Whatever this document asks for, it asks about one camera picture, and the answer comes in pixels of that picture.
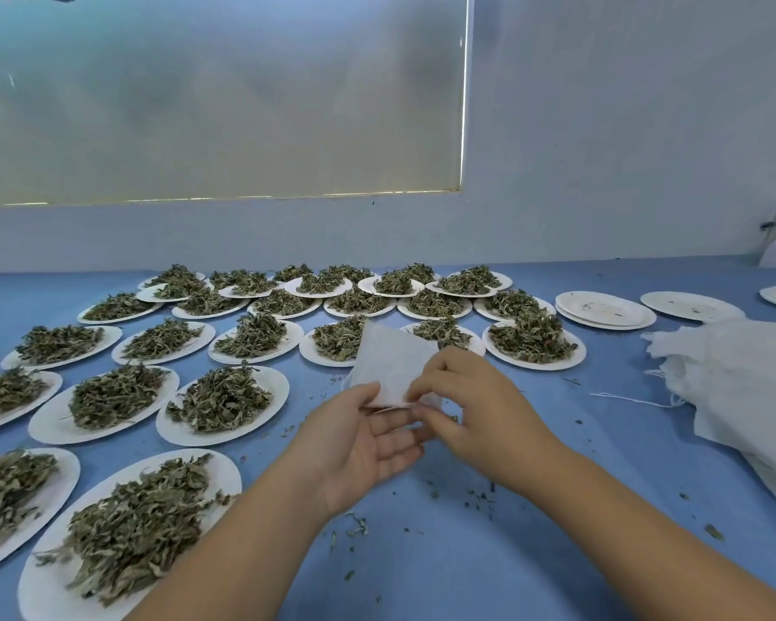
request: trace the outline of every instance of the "white rounded object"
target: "white rounded object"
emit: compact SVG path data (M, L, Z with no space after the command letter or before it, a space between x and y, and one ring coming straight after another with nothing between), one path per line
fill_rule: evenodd
M273 277L269 276L267 277L267 281L273 281ZM257 294L236 294L236 286L235 285L228 285L227 287L223 287L221 290L218 291L218 293L225 298L262 298L264 296L270 296L270 292L274 290L281 290L285 287L284 283L279 283L276 287L271 287L269 290L265 292L258 292Z
M538 298L537 296L532 296L532 298L534 298L536 301L538 301L538 307L541 310L546 310L546 311L548 311L552 315L554 315L556 313L555 309L554 309L554 305L552 305L551 303L548 303L548 302L544 301L542 298ZM488 310L488 307L486 306L486 299L484 299L484 298L476 299L476 301L474 302L474 309L481 316L483 316L484 318L488 318L489 320L496 320L497 322L511 321L511 318L502 318L501 316L499 316L497 314L493 314L492 312L490 312Z
M408 303L410 299L407 298L401 298L399 302L396 305L396 308L400 311L401 314L408 316L409 318L414 318L416 320L442 320L442 316L424 316L422 314L417 314L414 311L411 311L408 308ZM468 315L472 312L472 302L469 301L467 298L461 298L460 302L463 304L463 311L457 313L454 315L454 318L462 318L464 315Z
M238 327L233 327L229 331L225 331L213 340L207 349L207 353L210 355L211 359L214 359L219 364L241 364L241 362L258 364L259 362L266 362L268 359L277 358L279 355L284 355L299 346L300 340L304 336L304 329L302 329L299 324L290 322L289 320L282 320L282 322L285 324L285 336L279 340L279 346L271 350L268 354L259 355L257 358L236 358L233 355L218 353L216 350L216 343L219 340L235 336Z
M92 309L97 307L96 304L92 305L92 307L87 307L87 309L83 310L80 314L78 314L78 322L81 324L114 324L116 322L124 322L125 320L134 320L135 318L140 318L141 316L149 315L154 311L157 311L161 309L163 305L161 303L155 303L153 304L148 310L140 312L139 314L133 314L131 316L124 316L123 318L113 318L112 320L87 320L84 316L88 314Z
M148 284L150 281L152 281L153 279L155 279L157 276L158 276L158 275L151 276L149 279L145 279L144 281L142 281L141 283L139 283L139 284L138 284L138 289L139 289L139 290L145 290L147 287L150 287L150 286L149 286L149 285L147 285L147 284ZM195 273L195 278L196 278L196 279L198 279L198 281L203 281L204 279L206 279L206 278L207 278L207 276L206 276L205 274L201 273L201 272L196 272L196 273Z
M342 279L341 285L337 285L332 292L325 292L323 294L305 294L304 292L299 292L297 290L297 288L301 284L302 284L302 277L300 276L298 279L294 279L293 281L288 281L287 283L282 285L282 289L285 292L289 292L293 296L299 296L300 298L330 298L331 296L339 296L342 292L347 292L353 287L353 284L350 279Z
M688 292L648 292L641 297L641 301L650 309L663 314L699 322L747 317L734 304Z
M376 288L374 287L374 283L376 283L376 281L381 281L381 280L382 280L382 275L369 276L367 279L362 279L362 281L359 281L359 283L357 283L357 286L363 292L367 292L368 294L374 294L377 296L384 296L386 298L412 298L413 296L416 296L417 294L419 294L419 292L422 292L425 289L425 285L423 285L416 279L411 279L410 294L386 294L385 292L377 292Z
M322 303L322 307L324 307L325 311L331 314L331 316L336 316L337 318L350 318L351 316L355 315L363 315L366 318L375 318L376 316L381 316L383 314L387 314L389 311L393 310L394 307L396 307L396 300L395 299L389 299L388 304L383 307L379 311L375 311L372 314L366 314L365 312L356 312L355 314L346 314L344 311L334 310L329 304L328 301L331 301L331 299L325 299L324 303Z
M74 364L75 362L79 362L82 359L92 357L93 355L97 355L98 353L105 351L107 348L111 347L115 342L121 339L121 336L124 333L118 327L107 327L106 325L87 327L87 329L103 329L103 337L98 340L98 343L94 348L87 351L83 355L78 355L77 357L71 359L64 359L61 362L53 362L52 364L31 364L31 362L28 360L21 359L20 354L14 350L2 359L0 362L0 367L3 370L17 368L18 366L25 368L26 370L46 370L48 368L56 368L57 366L65 366L66 364Z
M311 329L299 343L299 352L302 354L302 357L314 364L330 366L331 368L351 367L357 362L355 358L348 359L346 362L337 362L331 358L326 358L324 355L320 355L319 349L316 348L316 343L313 341L313 333L315 331L316 329Z
M162 358L155 359L129 359L124 357L126 347L138 336L143 335L144 331L131 335L125 339L121 344L118 344L113 349L113 360L117 364L144 364L145 366L155 366L155 364L165 364L167 362L173 362L176 359L186 357L193 354L201 348L210 344L210 340L216 337L216 329L211 325L203 322L188 322L187 326L190 329L201 329L201 334L197 338L193 338L187 342L184 346L179 348L174 353L165 355Z
M69 499L80 477L80 462L78 457L65 448L26 448L27 453L32 455L53 455L57 460L58 470L52 473L34 496L26 503L26 508L37 508L11 536L0 543L0 562L4 561L9 555L20 549L25 543L28 543L34 535L54 518L54 515L60 511L63 504Z
M460 272L462 272L462 270L459 270L458 272L454 272L449 276L460 274ZM455 294L455 292L446 292L445 290L442 290L439 287L437 287L437 283L439 283L439 281L431 281L425 286L432 292L437 292L439 294L446 294L449 296L460 296L461 298L488 298L489 296L494 296L497 292L501 292L502 290L506 290L511 287L511 284L513 283L513 281L511 281L509 277L507 277L504 274L501 274L500 272L492 272L492 274L495 276L495 278L497 278L497 281L500 281L500 285L498 285L497 287L490 287L489 291L486 292L486 294Z
M38 379L43 383L45 383L46 389L41 392L40 396L38 396L33 401L27 403L26 405L16 407L13 410L9 410L0 414L0 426L5 425L7 422L13 421L15 418L20 418L24 414L28 414L33 409L40 407L41 405L46 403L50 398L52 398L52 396L54 396L55 393L63 385L63 377L61 375L58 375L57 373L47 373L47 372L32 373L30 377L32 379Z
M491 327L510 327L510 326L514 326L514 325L511 324L510 321L504 321L497 324L493 324ZM566 339L566 341L569 342L570 344L578 344L578 347L574 351L572 351L572 356L570 358L563 359L559 362L552 362L551 364L533 364L531 362L523 362L523 361L520 361L519 359L514 359L513 357L503 353L501 350L497 348L497 346L494 345L494 342L491 341L491 337L489 336L489 329L491 329L491 327L486 327L486 330L483 331L483 342L486 344L486 348L488 348L489 353L494 355L496 358L506 362L507 364L520 366L521 368L529 368L530 370L545 370L545 371L566 370L567 368L571 368L572 366L577 366L587 356L587 347L583 343L583 341L574 333L571 333L570 331L567 331L566 329L564 329L563 337Z
M153 285L152 287L148 287L145 290L141 290L135 295L135 298L139 301L144 301L145 303L179 303L181 301L186 301L189 296L181 296L181 298L158 298L155 295L155 292L158 290L164 289L164 286L167 285L166 283L158 283L157 285ZM216 288L213 286L210 281L204 281L204 285L211 290L215 290Z
M420 323L413 323L413 324L406 324L404 327L401 327L403 331L408 331L408 333L414 334L414 329L419 327ZM482 338L474 333L473 331L466 329L465 327L457 327L461 333L465 333L466 335L471 336L471 339L468 340L468 350L472 351L472 353L478 354L480 357L486 354L486 344L483 343Z
M117 484L136 481L140 478L141 473L155 472L169 459L183 458L185 461L189 461L191 458L200 457L207 453L212 454L213 458L206 464L210 483L203 494L204 499L213 499L218 490L226 494L240 493L241 474L226 455L206 448L182 448L154 455L127 466L85 492L83 496L66 508L34 545L34 549L23 567L20 584L17 586L17 600L23 619L25 621L53 621L54 619L57 621L86 621L86 619L120 621L127 616L155 584L129 597L121 597L115 603L104 608L97 597L82 599L74 590L67 590L66 584L73 581L75 575L78 574L81 564L79 559L72 558L69 562L54 562L39 566L34 554L62 546L69 533L69 521L72 515L76 511L83 510L108 497ZM213 505L210 510L205 512L201 518L202 532L210 530L227 510L228 506Z
M247 306L247 312L249 314L258 314L259 312L253 309L253 304L254 303L250 303ZM277 320L291 320L293 318L301 318L302 316L310 314L311 312L316 311L317 309L319 309L321 304L322 304L322 299L318 298L318 299L315 299L311 303L310 307L308 307L305 310L296 312L295 314L290 314L289 316L285 316L285 315L282 315L282 314L270 314L270 315L273 316L274 318L276 318Z
M72 412L69 410L69 404L72 402L72 398L74 398L75 388L80 385L76 384L63 390L61 394L55 396L31 417L29 436L46 445L76 445L80 442L88 442L89 440L111 436L118 431L123 431L140 423L161 409L166 404L166 401L178 390L178 385L181 382L174 370L164 367L155 367L153 369L160 370L165 374L164 382L158 390L158 395L155 396L155 400L149 406L134 414L129 420L106 429L83 429L75 425Z
M637 326L650 318L643 305L601 292L564 292L554 303L568 314L613 327Z
M267 366L254 366L253 368L258 371L253 374L257 385L273 395L269 405L253 422L238 427L233 431L218 431L205 434L196 433L193 428L185 422L175 422L170 419L167 414L167 405L169 405L170 402L173 402L175 405L181 407L187 389L198 381L196 379L178 390L176 394L165 401L158 416L155 417L155 429L158 430L159 435L167 442L181 446L220 445L222 442L228 442L228 440L239 438L258 429L273 418L285 405L285 401L287 401L287 397L290 394L290 384L288 383L287 377L278 370L268 368ZM241 366L233 368L233 370L238 369L241 369Z
M560 305L557 305L558 307L558 314L562 315L567 320L571 320L572 322L583 324L587 327L593 327L594 329L605 329L607 331L635 331L637 329L646 329L651 324L654 324L655 321L658 319L658 316L655 315L655 312L651 309L644 307L648 311L647 314L647 320L640 324L635 324L633 326L629 327L618 327L618 326L612 326L611 324L599 324L597 322L590 322L589 320L585 320L584 318L579 318L578 316L568 314L566 311L563 310L563 308Z
M227 314L232 314L234 311L243 310L245 307L247 307L247 304L250 301L239 301L236 306L231 307L229 310L225 311L219 311L217 314L209 314L206 316L196 316L193 315L187 311L185 311L182 304L177 304L175 307L173 307L172 314L176 318L180 318L181 320L208 320L210 318L221 318L222 316L226 316Z

